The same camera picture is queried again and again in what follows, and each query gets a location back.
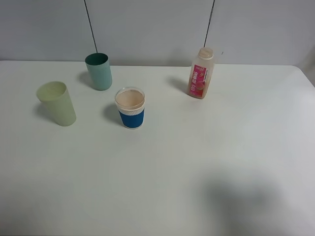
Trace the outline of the teal green plastic cup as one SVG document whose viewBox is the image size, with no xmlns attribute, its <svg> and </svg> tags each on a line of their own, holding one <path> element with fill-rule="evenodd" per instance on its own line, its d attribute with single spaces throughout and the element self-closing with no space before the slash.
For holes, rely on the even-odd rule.
<svg viewBox="0 0 315 236">
<path fill-rule="evenodd" d="M 93 53 L 85 58 L 85 64 L 96 90 L 107 90 L 112 85 L 109 57 L 104 53 Z"/>
</svg>

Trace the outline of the light green plastic cup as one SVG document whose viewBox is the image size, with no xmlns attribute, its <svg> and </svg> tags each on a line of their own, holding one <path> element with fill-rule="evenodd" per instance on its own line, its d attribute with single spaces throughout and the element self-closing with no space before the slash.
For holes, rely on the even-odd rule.
<svg viewBox="0 0 315 236">
<path fill-rule="evenodd" d="M 52 81 L 40 86 L 36 97 L 60 126 L 70 126 L 76 121 L 76 113 L 65 83 Z"/>
</svg>

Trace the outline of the blue-sleeved clear cup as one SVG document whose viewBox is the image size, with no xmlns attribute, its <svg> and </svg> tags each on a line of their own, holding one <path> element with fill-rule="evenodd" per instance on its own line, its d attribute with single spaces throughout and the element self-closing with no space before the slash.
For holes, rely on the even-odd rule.
<svg viewBox="0 0 315 236">
<path fill-rule="evenodd" d="M 145 94 L 136 87 L 124 87 L 115 95 L 115 104 L 123 125 L 128 129 L 139 128 L 144 121 Z"/>
</svg>

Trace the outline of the pink-labelled plastic drink bottle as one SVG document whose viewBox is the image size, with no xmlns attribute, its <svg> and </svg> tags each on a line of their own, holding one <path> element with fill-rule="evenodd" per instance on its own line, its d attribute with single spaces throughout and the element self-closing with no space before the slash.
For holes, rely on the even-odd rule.
<svg viewBox="0 0 315 236">
<path fill-rule="evenodd" d="M 213 50 L 203 47 L 192 61 L 188 95 L 197 99 L 203 99 L 206 94 L 215 67 Z"/>
</svg>

